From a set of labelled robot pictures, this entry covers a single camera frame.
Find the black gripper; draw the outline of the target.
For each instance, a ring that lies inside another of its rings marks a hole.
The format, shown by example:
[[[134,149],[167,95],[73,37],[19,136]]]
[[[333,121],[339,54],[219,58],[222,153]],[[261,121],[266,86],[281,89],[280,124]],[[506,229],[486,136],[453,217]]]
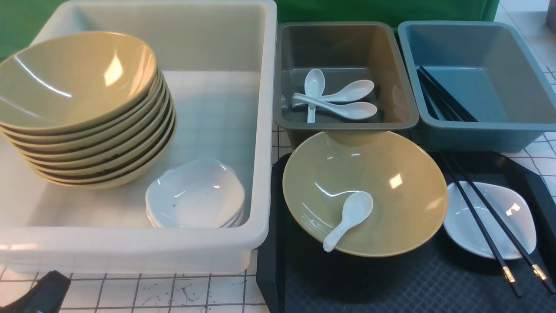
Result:
[[[71,285],[71,279],[50,271],[16,301],[1,307],[2,313],[58,313]]]

